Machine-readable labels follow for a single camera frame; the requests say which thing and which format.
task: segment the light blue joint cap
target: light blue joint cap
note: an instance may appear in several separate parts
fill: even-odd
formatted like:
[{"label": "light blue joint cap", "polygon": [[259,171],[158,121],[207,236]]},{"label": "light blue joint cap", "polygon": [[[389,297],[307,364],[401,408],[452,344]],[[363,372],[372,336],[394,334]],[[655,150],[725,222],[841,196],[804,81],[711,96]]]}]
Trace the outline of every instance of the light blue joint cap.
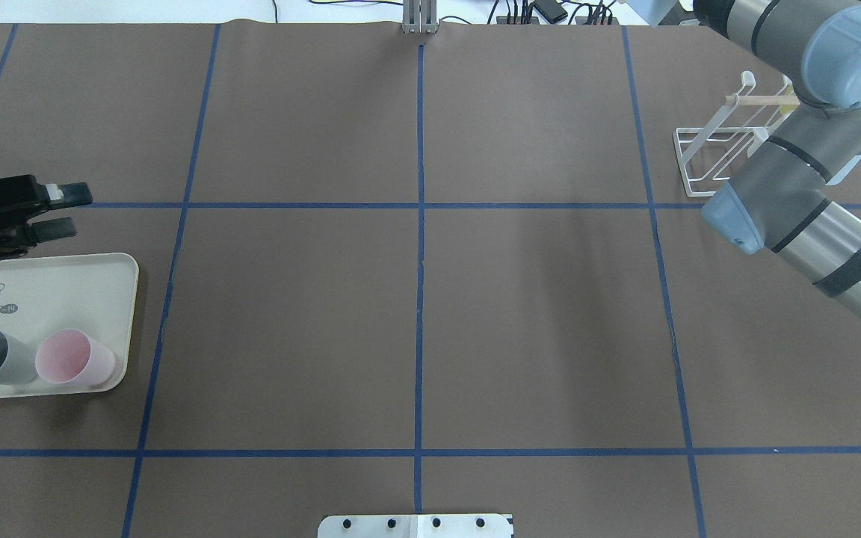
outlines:
[{"label": "light blue joint cap", "polygon": [[744,254],[763,248],[762,235],[731,184],[724,185],[703,206],[703,220]]},{"label": "light blue joint cap", "polygon": [[861,4],[834,14],[812,35],[802,75],[816,99],[840,108],[861,107]]}]

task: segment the white tray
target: white tray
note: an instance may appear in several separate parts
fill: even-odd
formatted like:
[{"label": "white tray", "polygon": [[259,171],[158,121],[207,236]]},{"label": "white tray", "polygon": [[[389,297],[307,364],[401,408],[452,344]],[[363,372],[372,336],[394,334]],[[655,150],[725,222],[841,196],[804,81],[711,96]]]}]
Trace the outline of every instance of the white tray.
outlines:
[{"label": "white tray", "polygon": [[0,262],[0,330],[33,348],[63,328],[78,328],[115,353],[102,385],[52,385],[35,379],[0,385],[0,398],[102,392],[126,375],[138,289],[138,263],[122,253]]}]

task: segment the wooden stick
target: wooden stick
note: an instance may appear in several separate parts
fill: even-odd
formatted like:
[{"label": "wooden stick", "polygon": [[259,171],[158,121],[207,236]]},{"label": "wooden stick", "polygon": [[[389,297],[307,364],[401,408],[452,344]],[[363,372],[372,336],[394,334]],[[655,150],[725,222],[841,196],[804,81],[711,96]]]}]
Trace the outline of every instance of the wooden stick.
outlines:
[{"label": "wooden stick", "polygon": [[799,105],[796,96],[726,96],[726,105],[732,106],[786,106]]}]

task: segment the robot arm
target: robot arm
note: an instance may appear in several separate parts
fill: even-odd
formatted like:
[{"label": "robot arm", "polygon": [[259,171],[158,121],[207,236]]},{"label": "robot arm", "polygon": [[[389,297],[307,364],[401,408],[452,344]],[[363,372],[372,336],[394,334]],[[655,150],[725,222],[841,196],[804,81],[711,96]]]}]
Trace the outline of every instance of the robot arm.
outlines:
[{"label": "robot arm", "polygon": [[861,220],[821,191],[861,154],[861,3],[697,0],[694,10],[785,72],[803,103],[703,218],[746,254],[775,252],[861,317]]}]

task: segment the cable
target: cable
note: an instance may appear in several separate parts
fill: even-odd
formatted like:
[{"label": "cable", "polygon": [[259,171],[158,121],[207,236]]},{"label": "cable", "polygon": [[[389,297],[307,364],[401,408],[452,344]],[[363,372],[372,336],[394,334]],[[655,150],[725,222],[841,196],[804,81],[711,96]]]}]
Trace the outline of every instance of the cable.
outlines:
[{"label": "cable", "polygon": [[308,0],[310,4],[391,4],[392,6],[403,6],[403,2],[393,0]]},{"label": "cable", "polygon": [[[500,3],[500,0],[493,0],[493,7],[491,7],[491,14],[487,15],[487,24],[493,20],[493,11],[496,11],[496,6]],[[507,13],[510,13],[510,2],[507,2]]]},{"label": "cable", "polygon": [[617,0],[613,0],[611,3],[607,4],[607,11],[609,11],[609,15],[607,18],[607,24],[608,25],[613,24],[613,10],[611,9],[611,7],[613,7],[613,4],[616,4],[616,3],[617,3]]},{"label": "cable", "polygon": [[[577,2],[567,2],[567,4],[577,4]],[[577,18],[577,13],[580,13],[581,7],[588,7],[590,10],[589,15],[593,14],[593,4],[581,3],[577,6],[577,9],[570,14],[570,20],[567,21],[567,24],[573,24],[573,20]]]},{"label": "cable", "polygon": [[471,21],[469,21],[469,20],[467,20],[467,19],[465,19],[465,18],[463,18],[463,17],[458,17],[457,15],[447,15],[447,16],[444,16],[444,17],[440,17],[440,22],[444,22],[444,21],[445,21],[445,20],[447,20],[447,19],[459,20],[459,21],[461,21],[461,22],[462,22],[462,23],[464,23],[464,24],[474,24],[474,23],[472,23]]},{"label": "cable", "polygon": [[597,18],[600,18],[600,21],[602,22],[602,15],[604,14],[605,9],[607,8],[604,7],[602,2],[596,4],[590,12],[590,16],[584,21],[584,24],[597,24]]}]

